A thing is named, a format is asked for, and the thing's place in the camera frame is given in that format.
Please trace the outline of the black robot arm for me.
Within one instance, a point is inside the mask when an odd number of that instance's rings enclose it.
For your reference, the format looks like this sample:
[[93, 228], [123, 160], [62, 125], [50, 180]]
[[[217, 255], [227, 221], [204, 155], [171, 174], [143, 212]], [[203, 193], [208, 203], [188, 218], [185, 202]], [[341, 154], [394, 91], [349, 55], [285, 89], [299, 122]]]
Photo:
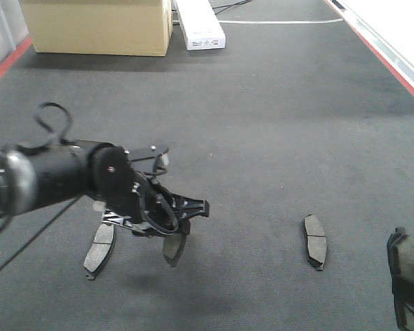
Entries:
[[0, 150], [0, 232], [12, 218], [69, 199], [103, 203], [103, 222], [139, 237], [190, 233], [190, 219], [209, 203], [175, 194], [158, 181], [168, 146], [126, 150], [108, 142], [60, 138], [42, 146]]

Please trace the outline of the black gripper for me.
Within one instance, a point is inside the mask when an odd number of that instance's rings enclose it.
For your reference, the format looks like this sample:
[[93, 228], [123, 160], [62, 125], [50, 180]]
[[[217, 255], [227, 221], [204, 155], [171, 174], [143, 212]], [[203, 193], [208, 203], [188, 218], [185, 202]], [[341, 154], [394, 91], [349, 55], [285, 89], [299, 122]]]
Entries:
[[135, 171], [125, 148], [100, 143], [89, 156], [89, 197], [106, 204], [102, 223], [143, 237], [190, 234], [193, 217], [209, 217], [207, 200], [171, 194], [158, 176]]

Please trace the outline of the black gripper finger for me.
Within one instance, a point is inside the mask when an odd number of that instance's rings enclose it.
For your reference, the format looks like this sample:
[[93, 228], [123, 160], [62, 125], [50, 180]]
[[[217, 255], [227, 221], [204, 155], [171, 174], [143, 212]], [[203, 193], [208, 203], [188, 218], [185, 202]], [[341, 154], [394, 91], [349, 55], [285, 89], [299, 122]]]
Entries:
[[397, 328], [414, 330], [414, 275], [392, 274], [391, 281]]

